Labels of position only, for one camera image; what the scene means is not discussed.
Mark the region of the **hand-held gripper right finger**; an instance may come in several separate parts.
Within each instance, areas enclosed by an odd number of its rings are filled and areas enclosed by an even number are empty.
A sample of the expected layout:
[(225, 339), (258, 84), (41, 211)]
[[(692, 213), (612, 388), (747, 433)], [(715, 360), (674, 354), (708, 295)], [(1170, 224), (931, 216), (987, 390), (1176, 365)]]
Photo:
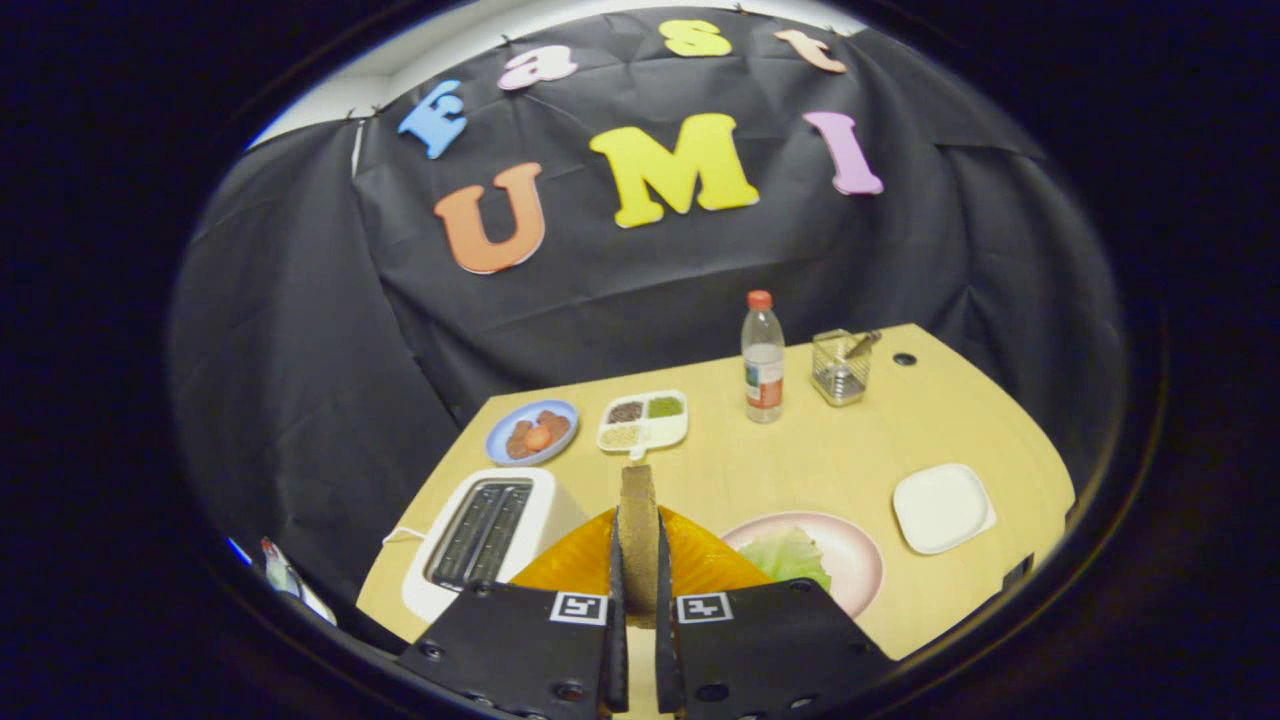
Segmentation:
[(867, 711), (893, 661), (814, 580), (678, 594), (662, 523), (655, 697), (677, 719), (823, 719)]

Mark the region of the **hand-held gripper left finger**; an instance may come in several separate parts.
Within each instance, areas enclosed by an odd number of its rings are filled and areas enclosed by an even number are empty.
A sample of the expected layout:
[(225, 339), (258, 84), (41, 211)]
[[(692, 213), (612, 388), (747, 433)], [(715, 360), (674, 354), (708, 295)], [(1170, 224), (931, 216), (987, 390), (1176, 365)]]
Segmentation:
[(472, 582), (396, 664), (484, 712), (612, 719), (630, 710), (617, 512), (602, 514), (602, 593)]

